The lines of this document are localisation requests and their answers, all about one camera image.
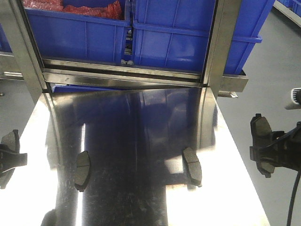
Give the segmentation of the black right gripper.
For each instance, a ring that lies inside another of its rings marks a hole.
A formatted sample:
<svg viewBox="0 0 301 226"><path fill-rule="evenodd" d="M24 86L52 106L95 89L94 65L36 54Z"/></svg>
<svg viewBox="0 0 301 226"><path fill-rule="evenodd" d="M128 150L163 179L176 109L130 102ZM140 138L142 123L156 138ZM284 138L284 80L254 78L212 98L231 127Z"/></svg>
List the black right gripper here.
<svg viewBox="0 0 301 226"><path fill-rule="evenodd" d="M272 143L262 149L267 156L261 159L274 167L285 167L295 171L301 170L301 123L289 132L273 131L270 135Z"/></svg>

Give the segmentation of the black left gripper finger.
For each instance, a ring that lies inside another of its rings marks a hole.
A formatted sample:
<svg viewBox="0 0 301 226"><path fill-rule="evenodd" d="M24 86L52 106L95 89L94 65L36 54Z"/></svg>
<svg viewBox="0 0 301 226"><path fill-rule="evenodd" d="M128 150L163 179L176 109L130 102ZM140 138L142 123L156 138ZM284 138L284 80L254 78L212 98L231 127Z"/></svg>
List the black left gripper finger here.
<svg viewBox="0 0 301 226"><path fill-rule="evenodd" d="M27 153L15 153L7 145L0 145L0 176L14 172L15 168L27 165Z"/></svg>

